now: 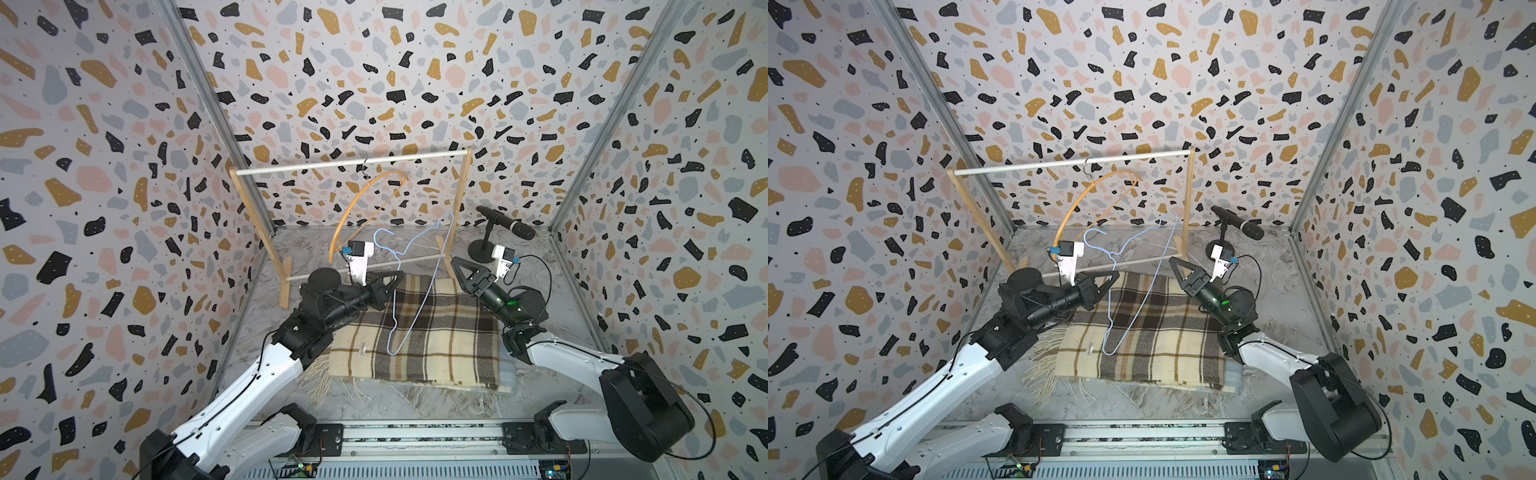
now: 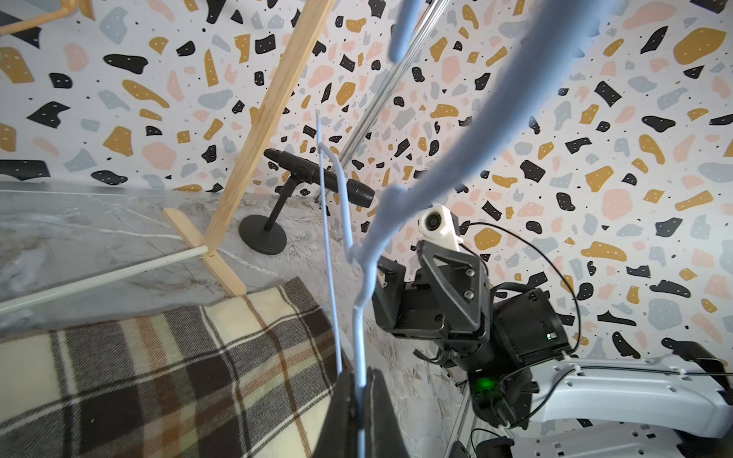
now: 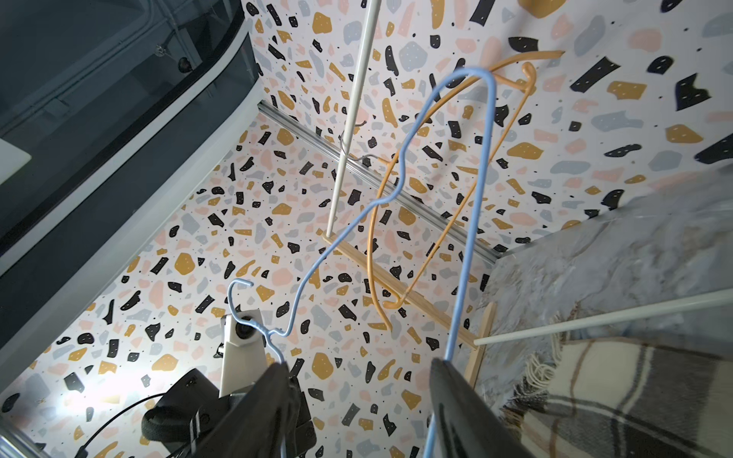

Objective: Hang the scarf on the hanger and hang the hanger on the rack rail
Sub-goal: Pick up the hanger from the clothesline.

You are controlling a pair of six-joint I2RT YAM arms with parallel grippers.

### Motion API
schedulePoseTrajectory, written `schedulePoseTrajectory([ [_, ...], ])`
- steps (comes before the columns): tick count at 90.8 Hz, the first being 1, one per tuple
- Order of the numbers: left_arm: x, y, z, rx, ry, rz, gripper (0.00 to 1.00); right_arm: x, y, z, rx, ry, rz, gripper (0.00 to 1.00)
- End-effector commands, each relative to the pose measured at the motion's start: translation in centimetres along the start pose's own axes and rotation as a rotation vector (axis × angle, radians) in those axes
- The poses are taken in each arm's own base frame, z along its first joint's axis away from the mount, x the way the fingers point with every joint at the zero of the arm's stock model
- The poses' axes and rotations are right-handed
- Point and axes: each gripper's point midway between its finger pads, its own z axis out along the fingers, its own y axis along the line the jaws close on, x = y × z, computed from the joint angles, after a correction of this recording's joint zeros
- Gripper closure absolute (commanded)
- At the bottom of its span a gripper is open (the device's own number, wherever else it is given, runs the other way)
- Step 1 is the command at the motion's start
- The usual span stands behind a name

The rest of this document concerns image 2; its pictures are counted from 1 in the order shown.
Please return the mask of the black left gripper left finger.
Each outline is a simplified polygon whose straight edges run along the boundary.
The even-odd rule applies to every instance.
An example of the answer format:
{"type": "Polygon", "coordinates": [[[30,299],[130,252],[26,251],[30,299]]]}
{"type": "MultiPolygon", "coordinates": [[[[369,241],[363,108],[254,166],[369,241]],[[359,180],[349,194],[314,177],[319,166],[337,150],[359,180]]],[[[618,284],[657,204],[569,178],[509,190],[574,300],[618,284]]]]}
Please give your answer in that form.
{"type": "Polygon", "coordinates": [[[338,375],[313,458],[357,456],[357,410],[351,372],[338,375]]]}

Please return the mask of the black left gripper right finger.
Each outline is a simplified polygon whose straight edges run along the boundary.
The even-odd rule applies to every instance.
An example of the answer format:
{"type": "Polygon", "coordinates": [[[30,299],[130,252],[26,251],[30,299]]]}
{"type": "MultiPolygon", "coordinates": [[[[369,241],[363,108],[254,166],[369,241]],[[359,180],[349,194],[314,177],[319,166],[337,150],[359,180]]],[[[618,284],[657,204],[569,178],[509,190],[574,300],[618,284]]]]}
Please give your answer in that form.
{"type": "Polygon", "coordinates": [[[383,372],[369,368],[365,389],[366,457],[408,458],[383,372]]]}

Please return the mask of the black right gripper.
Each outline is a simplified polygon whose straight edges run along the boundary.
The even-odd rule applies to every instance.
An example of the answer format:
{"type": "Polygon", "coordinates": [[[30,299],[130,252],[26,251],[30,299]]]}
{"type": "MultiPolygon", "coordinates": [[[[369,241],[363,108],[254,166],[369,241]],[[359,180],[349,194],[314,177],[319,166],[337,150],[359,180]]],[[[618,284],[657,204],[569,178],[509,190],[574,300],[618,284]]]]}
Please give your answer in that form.
{"type": "Polygon", "coordinates": [[[481,259],[422,240],[415,279],[381,258],[373,296],[378,326],[400,339],[432,341],[433,363],[465,372],[513,372],[553,359],[570,343],[545,291],[491,286],[481,259]]]}

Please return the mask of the brown plaid scarf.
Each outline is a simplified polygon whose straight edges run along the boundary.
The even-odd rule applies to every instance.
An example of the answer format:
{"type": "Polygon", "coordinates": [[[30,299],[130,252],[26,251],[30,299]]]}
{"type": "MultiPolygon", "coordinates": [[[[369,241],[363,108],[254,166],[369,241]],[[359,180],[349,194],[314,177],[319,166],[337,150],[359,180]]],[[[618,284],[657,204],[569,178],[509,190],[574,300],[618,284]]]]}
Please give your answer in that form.
{"type": "Polygon", "coordinates": [[[337,379],[303,282],[1,343],[5,457],[309,457],[337,379]]]}

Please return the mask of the light blue wire hanger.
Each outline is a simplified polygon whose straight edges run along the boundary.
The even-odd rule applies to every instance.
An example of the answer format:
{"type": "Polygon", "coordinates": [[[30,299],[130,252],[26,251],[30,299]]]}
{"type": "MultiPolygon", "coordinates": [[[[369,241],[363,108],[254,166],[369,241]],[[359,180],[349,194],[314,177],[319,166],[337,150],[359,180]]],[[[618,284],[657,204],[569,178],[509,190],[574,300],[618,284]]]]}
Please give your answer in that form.
{"type": "Polygon", "coordinates": [[[613,1],[543,1],[534,23],[505,64],[471,127],[416,185],[391,185],[381,195],[370,231],[353,240],[349,208],[343,206],[343,241],[347,260],[362,274],[352,314],[353,374],[357,410],[357,456],[366,457],[365,389],[368,367],[364,312],[378,284],[377,263],[391,239],[420,210],[427,209],[456,185],[486,166],[521,134],[529,119],[557,91],[576,53],[616,8],[613,1]]]}

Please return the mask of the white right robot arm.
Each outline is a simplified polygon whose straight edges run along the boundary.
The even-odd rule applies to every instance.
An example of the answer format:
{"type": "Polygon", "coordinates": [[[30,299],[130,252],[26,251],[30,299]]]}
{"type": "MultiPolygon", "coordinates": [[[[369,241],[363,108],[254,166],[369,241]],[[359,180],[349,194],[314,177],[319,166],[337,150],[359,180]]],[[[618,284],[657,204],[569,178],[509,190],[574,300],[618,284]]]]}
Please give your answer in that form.
{"type": "Polygon", "coordinates": [[[468,377],[476,416],[494,427],[587,419],[647,424],[709,439],[732,426],[732,387],[697,343],[662,357],[578,359],[548,294],[530,284],[491,285],[481,259],[420,242],[413,281],[381,259],[372,296],[378,326],[435,343],[433,364],[468,377]]]}

